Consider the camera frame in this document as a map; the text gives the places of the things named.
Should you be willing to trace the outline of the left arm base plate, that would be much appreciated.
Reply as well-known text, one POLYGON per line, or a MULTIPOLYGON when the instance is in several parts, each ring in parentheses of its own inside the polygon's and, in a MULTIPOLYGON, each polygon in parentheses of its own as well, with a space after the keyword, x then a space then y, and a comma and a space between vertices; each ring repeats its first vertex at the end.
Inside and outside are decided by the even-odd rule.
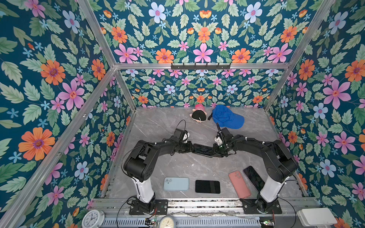
POLYGON ((133 200, 130 206, 129 215, 167 215, 168 200, 155 199, 150 203, 143 203, 140 200, 133 200))

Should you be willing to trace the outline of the pink phone case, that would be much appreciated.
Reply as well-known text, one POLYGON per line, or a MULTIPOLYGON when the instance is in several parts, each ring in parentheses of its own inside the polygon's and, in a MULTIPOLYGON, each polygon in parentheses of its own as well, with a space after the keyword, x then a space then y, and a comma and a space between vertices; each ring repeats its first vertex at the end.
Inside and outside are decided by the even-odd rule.
POLYGON ((234 171, 229 173, 229 178, 240 199, 251 196, 251 191, 247 187, 247 184, 240 171, 234 171))

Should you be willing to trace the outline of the white rectangular box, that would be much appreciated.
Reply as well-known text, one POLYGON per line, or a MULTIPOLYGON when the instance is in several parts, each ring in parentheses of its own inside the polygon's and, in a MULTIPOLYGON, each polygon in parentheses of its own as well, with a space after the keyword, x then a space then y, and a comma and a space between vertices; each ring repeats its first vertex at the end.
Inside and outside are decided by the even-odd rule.
POLYGON ((303 227, 324 227, 337 224, 329 208, 307 208, 299 210, 296 215, 303 227))

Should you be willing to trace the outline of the black smartphone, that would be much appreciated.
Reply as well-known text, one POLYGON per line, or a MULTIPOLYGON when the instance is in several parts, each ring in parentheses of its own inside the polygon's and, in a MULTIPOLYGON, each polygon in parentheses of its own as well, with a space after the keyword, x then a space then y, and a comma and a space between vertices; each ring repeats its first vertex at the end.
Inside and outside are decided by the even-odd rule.
POLYGON ((215 155, 214 148, 211 146, 201 145, 201 144, 193 144, 194 151, 193 153, 213 157, 215 155))
POLYGON ((260 177, 260 175, 256 172, 256 170, 252 166, 249 166, 249 167, 245 168, 243 170, 243 172, 248 177, 248 179, 250 180, 250 182, 253 184, 253 186, 255 187, 255 189, 258 192, 260 192, 263 189, 263 187, 265 185, 265 182, 260 177))

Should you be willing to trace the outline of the light blue phone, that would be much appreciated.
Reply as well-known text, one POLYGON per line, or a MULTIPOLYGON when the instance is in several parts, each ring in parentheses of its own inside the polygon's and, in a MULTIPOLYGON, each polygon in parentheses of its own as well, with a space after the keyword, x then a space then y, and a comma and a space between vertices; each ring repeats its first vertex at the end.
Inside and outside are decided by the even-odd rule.
POLYGON ((186 177, 166 177, 163 182, 163 189, 168 192, 185 192, 190 188, 190 180, 186 177))

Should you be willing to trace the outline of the white round clock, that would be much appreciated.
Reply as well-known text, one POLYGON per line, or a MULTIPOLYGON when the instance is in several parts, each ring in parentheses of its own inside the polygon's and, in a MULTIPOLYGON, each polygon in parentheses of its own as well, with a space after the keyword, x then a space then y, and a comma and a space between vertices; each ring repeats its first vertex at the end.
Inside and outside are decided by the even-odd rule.
POLYGON ((105 213, 100 210, 89 211, 82 219, 82 228, 100 228, 105 220, 105 213))

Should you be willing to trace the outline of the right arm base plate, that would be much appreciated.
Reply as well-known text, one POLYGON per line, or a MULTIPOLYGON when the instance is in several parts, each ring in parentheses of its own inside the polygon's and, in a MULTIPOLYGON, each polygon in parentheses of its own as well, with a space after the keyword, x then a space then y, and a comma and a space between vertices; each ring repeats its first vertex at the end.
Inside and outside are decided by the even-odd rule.
POLYGON ((264 199, 240 199, 245 214, 282 214, 278 200, 267 203, 264 199))

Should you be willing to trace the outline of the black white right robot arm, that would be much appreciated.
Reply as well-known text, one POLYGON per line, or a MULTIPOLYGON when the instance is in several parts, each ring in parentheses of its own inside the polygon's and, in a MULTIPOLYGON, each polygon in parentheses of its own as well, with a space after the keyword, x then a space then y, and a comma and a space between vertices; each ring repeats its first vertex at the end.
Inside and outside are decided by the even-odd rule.
POLYGON ((213 156, 228 157, 230 151, 248 152, 262 158, 268 174, 259 191, 254 207, 259 213, 266 213, 274 206, 285 182, 298 168, 298 163, 281 140, 259 141, 243 135, 232 135, 227 128, 217 125, 218 133, 213 146, 213 156))

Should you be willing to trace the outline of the blue baseball cap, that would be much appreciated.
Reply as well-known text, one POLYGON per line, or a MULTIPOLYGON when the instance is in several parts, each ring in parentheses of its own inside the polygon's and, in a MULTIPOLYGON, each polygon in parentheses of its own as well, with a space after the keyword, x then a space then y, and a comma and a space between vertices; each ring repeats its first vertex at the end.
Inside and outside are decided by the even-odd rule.
POLYGON ((243 116, 235 114, 224 105, 217 105, 213 110, 208 120, 213 119, 220 127, 230 129, 240 129, 243 127, 245 119, 243 116))

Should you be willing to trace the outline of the black hook rail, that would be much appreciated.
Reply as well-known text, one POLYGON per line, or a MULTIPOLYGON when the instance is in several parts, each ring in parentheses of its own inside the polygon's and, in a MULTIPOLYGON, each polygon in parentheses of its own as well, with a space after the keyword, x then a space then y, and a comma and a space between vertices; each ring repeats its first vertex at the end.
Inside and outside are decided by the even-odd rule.
POLYGON ((181 63, 181 64, 171 64, 171 70, 228 70, 231 69, 231 64, 212 64, 212 63, 181 63))

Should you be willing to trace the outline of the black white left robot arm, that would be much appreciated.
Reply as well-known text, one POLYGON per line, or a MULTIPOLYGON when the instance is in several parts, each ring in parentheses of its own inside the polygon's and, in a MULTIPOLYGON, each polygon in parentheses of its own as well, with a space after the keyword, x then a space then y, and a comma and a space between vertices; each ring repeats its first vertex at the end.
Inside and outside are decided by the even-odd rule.
POLYGON ((156 194, 152 188, 150 177, 157 160, 165 154, 185 154, 193 151, 193 144, 188 140, 190 134, 186 130, 175 129, 174 134, 160 142, 139 140, 122 162, 122 170, 131 178, 136 189, 136 200, 132 205, 141 212, 149 214, 156 209, 156 194))

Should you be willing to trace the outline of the white vented strip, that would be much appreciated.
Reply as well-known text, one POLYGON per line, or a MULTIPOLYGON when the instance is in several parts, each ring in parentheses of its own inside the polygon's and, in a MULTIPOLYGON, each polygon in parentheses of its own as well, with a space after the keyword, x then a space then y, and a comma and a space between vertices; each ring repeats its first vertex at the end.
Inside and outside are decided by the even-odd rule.
MULTIPOLYGON (((238 217, 174 217, 177 228, 260 228, 258 218, 238 217)), ((157 228, 159 219, 145 218, 106 218, 101 225, 103 228, 157 228)))

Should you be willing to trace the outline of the plush doll pink striped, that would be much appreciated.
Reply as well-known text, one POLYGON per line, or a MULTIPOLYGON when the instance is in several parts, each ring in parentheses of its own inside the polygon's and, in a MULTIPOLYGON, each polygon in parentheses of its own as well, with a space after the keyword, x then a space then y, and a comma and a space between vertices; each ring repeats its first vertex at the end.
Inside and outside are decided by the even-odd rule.
POLYGON ((202 123, 207 120, 207 112, 205 111, 205 107, 203 104, 197 104, 193 109, 193 112, 190 114, 190 117, 199 123, 202 123))

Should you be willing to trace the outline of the aluminium front rail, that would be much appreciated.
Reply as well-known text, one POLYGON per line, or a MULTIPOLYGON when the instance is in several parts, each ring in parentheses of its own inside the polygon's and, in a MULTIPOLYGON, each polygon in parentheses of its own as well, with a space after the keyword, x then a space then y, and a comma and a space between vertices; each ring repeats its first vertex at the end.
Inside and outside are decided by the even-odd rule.
MULTIPOLYGON (((289 215, 294 211, 307 208, 320 208, 321 205, 315 197, 286 197, 279 198, 282 214, 289 215)), ((105 210, 106 212, 118 211, 125 199, 95 199, 92 209, 105 210)), ((170 198, 168 199, 168 212, 184 211, 187 213, 214 213, 229 212, 245 214, 242 203, 238 198, 170 198)))

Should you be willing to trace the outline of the round timer gauge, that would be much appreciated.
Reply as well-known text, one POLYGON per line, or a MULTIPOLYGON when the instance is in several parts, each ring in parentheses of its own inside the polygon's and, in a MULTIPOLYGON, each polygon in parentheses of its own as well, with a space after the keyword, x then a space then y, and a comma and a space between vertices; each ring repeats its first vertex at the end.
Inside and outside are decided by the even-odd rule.
POLYGON ((158 228, 176 228, 177 222, 172 216, 164 216, 158 222, 158 228))

